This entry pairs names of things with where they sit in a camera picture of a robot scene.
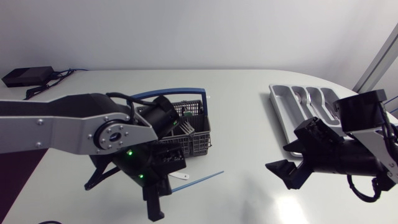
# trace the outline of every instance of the fork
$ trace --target fork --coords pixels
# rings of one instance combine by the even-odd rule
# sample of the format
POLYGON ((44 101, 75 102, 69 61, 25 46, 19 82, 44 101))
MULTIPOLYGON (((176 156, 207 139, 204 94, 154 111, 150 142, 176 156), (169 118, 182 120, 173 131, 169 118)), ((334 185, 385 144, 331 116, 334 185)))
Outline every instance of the fork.
POLYGON ((195 128, 193 128, 188 121, 184 121, 180 125, 180 128, 187 135, 191 135, 191 134, 193 134, 195 132, 195 128))

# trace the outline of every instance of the black wire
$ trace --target black wire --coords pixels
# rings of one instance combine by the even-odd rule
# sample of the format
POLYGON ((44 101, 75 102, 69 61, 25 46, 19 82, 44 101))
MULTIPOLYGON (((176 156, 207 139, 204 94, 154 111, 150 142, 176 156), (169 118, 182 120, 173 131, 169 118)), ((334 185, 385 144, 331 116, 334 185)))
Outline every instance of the black wire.
POLYGON ((113 174, 117 173, 120 171, 120 168, 115 167, 106 173, 102 174, 103 171, 97 169, 95 170, 93 176, 91 176, 90 180, 85 184, 85 189, 86 190, 91 190, 93 187, 97 186, 100 182, 102 182, 104 179, 107 179, 108 177, 112 176, 113 174))
POLYGON ((349 187, 353 190, 354 194, 361 199, 364 202, 375 202, 380 198, 381 195, 381 189, 379 188, 379 183, 377 182, 377 178, 372 179, 372 187, 374 191, 374 196, 370 197, 365 194, 362 194, 354 185, 353 183, 353 178, 351 175, 347 175, 347 181, 349 184, 349 187))
POLYGON ((57 221, 45 221, 45 222, 41 222, 39 224, 62 224, 62 223, 57 222, 57 221))
POLYGON ((27 95, 26 98, 25 98, 24 100, 29 100, 29 99, 31 99, 31 98, 33 98, 33 97, 35 97, 35 96, 37 96, 37 95, 39 95, 39 94, 45 92, 46 90, 50 89, 51 87, 54 87, 54 86, 58 85, 58 84, 59 84, 60 82, 62 82, 64 79, 66 79, 66 78, 69 77, 71 74, 73 74, 75 71, 76 71, 76 69, 69 69, 69 70, 65 70, 65 71, 62 71, 62 72, 58 72, 57 75, 59 75, 59 74, 61 74, 61 73, 65 73, 65 72, 67 72, 67 74, 66 74, 66 75, 62 75, 61 77, 58 77, 58 78, 59 78, 58 81, 56 81, 55 83, 53 83, 53 84, 51 84, 51 85, 47 85, 43 90, 40 90, 40 91, 38 91, 38 92, 36 92, 36 93, 34 93, 34 94, 31 94, 31 95, 29 95, 29 96, 27 95))
POLYGON ((380 103, 379 106, 380 106, 381 116, 384 120, 384 125, 382 126, 384 144, 386 145, 387 152, 389 153, 389 155, 392 157, 392 159, 395 162, 398 163, 398 149, 395 144, 397 141, 397 136, 392 134, 392 132, 396 133, 397 131, 392 128, 384 105, 380 103))
POLYGON ((122 99, 125 99, 127 101, 139 103, 139 104, 145 105, 145 106, 156 106, 156 103, 154 103, 154 102, 138 100, 138 99, 136 99, 134 97, 127 96, 127 95, 122 94, 122 93, 107 93, 106 95, 108 97, 122 98, 122 99))

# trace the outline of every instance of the screw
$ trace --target screw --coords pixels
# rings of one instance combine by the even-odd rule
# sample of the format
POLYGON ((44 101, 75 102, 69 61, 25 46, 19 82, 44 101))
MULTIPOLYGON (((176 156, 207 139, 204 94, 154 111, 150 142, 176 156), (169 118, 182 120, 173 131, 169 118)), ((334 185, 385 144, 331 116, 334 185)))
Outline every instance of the screw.
POLYGON ((43 124, 44 124, 43 119, 38 119, 37 122, 36 122, 36 124, 37 124, 37 125, 43 125, 43 124))

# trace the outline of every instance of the white wall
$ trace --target white wall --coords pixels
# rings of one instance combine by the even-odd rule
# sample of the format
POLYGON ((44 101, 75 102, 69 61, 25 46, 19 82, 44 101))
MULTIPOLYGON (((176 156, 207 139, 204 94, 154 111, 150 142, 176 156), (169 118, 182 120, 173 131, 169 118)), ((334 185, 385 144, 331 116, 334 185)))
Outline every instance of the white wall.
POLYGON ((352 88, 398 1, 0 0, 0 76, 57 70, 271 68, 352 88))

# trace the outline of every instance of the black box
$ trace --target black box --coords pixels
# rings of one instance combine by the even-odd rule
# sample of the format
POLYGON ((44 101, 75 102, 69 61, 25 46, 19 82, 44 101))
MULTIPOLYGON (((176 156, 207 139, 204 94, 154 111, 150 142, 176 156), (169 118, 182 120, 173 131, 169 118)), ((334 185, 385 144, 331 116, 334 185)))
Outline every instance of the black box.
POLYGON ((16 68, 1 80, 7 87, 45 85, 54 72, 51 66, 34 68, 16 68))

